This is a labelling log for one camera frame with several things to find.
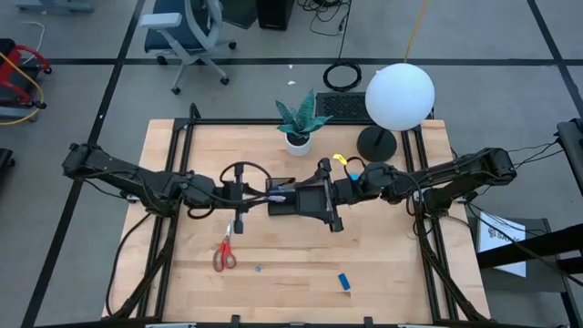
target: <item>wooden tabletop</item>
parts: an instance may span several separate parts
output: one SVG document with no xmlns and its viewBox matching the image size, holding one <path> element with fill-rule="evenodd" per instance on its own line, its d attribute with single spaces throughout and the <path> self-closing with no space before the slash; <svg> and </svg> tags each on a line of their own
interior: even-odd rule
<svg viewBox="0 0 583 328">
<path fill-rule="evenodd" d="M 172 124 L 172 120 L 150 121 L 140 166 L 164 169 Z M 444 122 L 428 120 L 422 127 L 429 165 L 451 160 Z M 321 158 L 331 158 L 334 153 L 357 156 L 355 141 L 363 128 L 326 126 L 312 135 L 310 153 L 296 158 L 287 153 L 283 134 L 274 126 L 196 126 L 189 169 L 219 183 L 225 167 L 248 160 L 262 165 L 274 178 L 302 180 L 313 174 Z M 399 149 L 388 163 L 405 170 L 401 138 L 399 134 L 395 137 Z M 413 135 L 411 140 L 417 160 Z M 114 156 L 123 159 L 123 154 Z M 334 179 L 344 177 L 337 160 L 332 160 L 332 169 Z M 227 177 L 232 179 L 232 172 Z M 256 169 L 245 168 L 243 177 L 256 189 L 264 186 L 264 176 Z M 238 266 L 217 273 L 212 269 L 212 255 L 234 212 L 216 210 L 207 219 L 191 220 L 182 209 L 164 320 L 228 322 L 239 314 L 244 323 L 362 323 L 364 316 L 372 316 L 375 323 L 430 323 L 422 256 L 412 232 L 414 219 L 405 212 L 404 202 L 389 205 L 371 200 L 341 206 L 338 211 L 344 231 L 330 233 L 316 219 L 269 217 L 266 205 L 253 208 L 244 219 L 245 233 L 231 239 Z M 466 220 L 461 205 L 453 205 L 450 214 Z M 129 205 L 124 234 L 143 215 L 140 204 Z M 110 298 L 113 309 L 123 303 L 144 273 L 153 221 L 132 234 L 121 252 Z M 470 231 L 454 220 L 441 222 L 452 278 L 476 309 L 488 316 Z M 340 273 L 352 286 L 348 292 L 338 279 Z M 443 287 L 435 277 L 442 317 L 446 318 Z M 158 282 L 154 282 L 149 313 L 153 313 L 151 300 L 157 291 Z"/>
</svg>

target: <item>potted plant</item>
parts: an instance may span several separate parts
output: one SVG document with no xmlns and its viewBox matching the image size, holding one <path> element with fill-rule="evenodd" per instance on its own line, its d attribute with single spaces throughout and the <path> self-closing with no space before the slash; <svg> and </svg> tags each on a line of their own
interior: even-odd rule
<svg viewBox="0 0 583 328">
<path fill-rule="evenodd" d="M 283 124 L 278 126 L 277 129 L 285 133 L 288 151 L 293 156 L 307 154 L 312 146 L 311 133 L 320 129 L 332 117 L 314 116 L 313 90 L 306 96 L 298 110 L 288 109 L 277 100 L 275 105 L 281 114 L 281 118 L 283 118 Z"/>
</svg>

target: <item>black speaker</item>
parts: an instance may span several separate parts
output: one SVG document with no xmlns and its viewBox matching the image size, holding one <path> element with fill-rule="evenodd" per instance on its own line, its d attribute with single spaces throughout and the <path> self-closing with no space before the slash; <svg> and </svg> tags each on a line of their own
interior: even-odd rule
<svg viewBox="0 0 583 328">
<path fill-rule="evenodd" d="M 294 0 L 257 0 L 257 18 L 261 28 L 288 28 Z"/>
</svg>

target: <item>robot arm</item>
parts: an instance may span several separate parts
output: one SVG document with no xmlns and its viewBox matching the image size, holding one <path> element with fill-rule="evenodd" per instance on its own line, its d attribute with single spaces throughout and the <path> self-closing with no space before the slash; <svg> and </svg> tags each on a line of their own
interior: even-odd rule
<svg viewBox="0 0 583 328">
<path fill-rule="evenodd" d="M 506 185 L 517 175 L 503 149 L 483 149 L 411 174 L 385 163 L 370 163 L 358 180 L 347 177 L 334 182 L 330 160 L 321 159 L 314 175 L 302 182 L 287 178 L 283 179 L 286 183 L 278 185 L 274 181 L 282 179 L 272 179 L 266 172 L 267 190 L 258 191 L 242 181 L 245 163 L 233 164 L 235 180 L 221 181 L 223 186 L 217 187 L 213 179 L 193 171 L 153 172 L 113 158 L 96 145 L 72 144 L 70 150 L 63 163 L 69 178 L 101 179 L 123 193 L 137 196 L 148 212 L 160 216 L 175 213 L 180 203 L 192 209 L 235 210 L 236 233 L 243 231 L 240 215 L 265 202 L 269 203 L 270 215 L 312 217 L 328 224 L 332 232 L 343 230 L 338 205 L 377 198 L 397 204 L 416 192 L 422 192 L 424 213 L 443 216 L 453 200 L 461 196 L 471 198 L 474 190 L 484 185 Z M 450 183 L 444 187 L 432 188 L 447 182 Z M 244 199 L 246 194 L 253 197 Z"/>
</svg>

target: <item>lamp base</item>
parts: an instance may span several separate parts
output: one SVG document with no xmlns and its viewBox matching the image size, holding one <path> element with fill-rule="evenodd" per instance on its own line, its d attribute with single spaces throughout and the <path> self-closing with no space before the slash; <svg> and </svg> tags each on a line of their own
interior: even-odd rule
<svg viewBox="0 0 583 328">
<path fill-rule="evenodd" d="M 370 162 L 384 162 L 397 151 L 397 140 L 390 131 L 373 126 L 361 132 L 356 148 L 362 158 Z"/>
</svg>

